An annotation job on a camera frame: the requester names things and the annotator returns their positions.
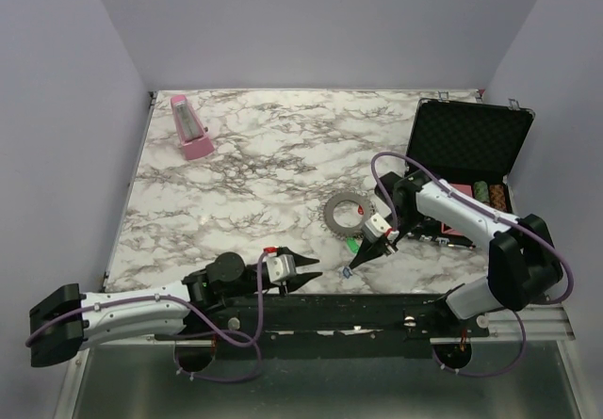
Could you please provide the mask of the metal disc with key rings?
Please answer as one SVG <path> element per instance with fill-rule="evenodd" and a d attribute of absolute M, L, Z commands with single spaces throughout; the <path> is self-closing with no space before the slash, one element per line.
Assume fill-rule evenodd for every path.
<path fill-rule="evenodd" d="M 349 202 L 361 208 L 363 213 L 360 220 L 347 226 L 340 224 L 335 217 L 335 210 L 341 204 Z M 346 239 L 355 238 L 362 235 L 362 227 L 368 221 L 368 218 L 376 211 L 376 208 L 370 198 L 366 195 L 357 193 L 353 190 L 342 190 L 334 193 L 323 205 L 322 217 L 326 228 L 335 236 Z"/>

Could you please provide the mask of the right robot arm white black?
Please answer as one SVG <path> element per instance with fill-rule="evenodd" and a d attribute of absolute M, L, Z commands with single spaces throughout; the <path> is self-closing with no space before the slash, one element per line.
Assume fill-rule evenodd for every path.
<path fill-rule="evenodd" d="M 535 215 L 519 218 L 500 212 L 422 171 L 406 177 L 388 172 L 379 178 L 375 192 L 391 213 L 374 214 L 364 223 L 350 268 L 395 252 L 424 218 L 450 226 L 488 254 L 486 275 L 446 294 L 445 306 L 434 311 L 433 324 L 446 336 L 464 329 L 475 315 L 520 311 L 562 280 L 561 258 L 546 223 Z"/>

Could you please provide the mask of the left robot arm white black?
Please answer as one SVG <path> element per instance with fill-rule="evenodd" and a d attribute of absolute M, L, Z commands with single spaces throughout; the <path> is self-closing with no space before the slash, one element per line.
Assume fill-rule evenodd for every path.
<path fill-rule="evenodd" d="M 264 292 L 300 289 L 318 277 L 302 268 L 316 263 L 287 247 L 268 247 L 255 264 L 229 251 L 181 281 L 142 290 L 83 293 L 78 284 L 65 284 L 29 312 L 30 364 L 58 365 L 85 348 L 149 334 L 197 339 L 207 333 L 234 347 L 253 346 L 264 328 Z M 254 333 L 218 325 L 213 314 L 246 296 L 257 307 Z"/>

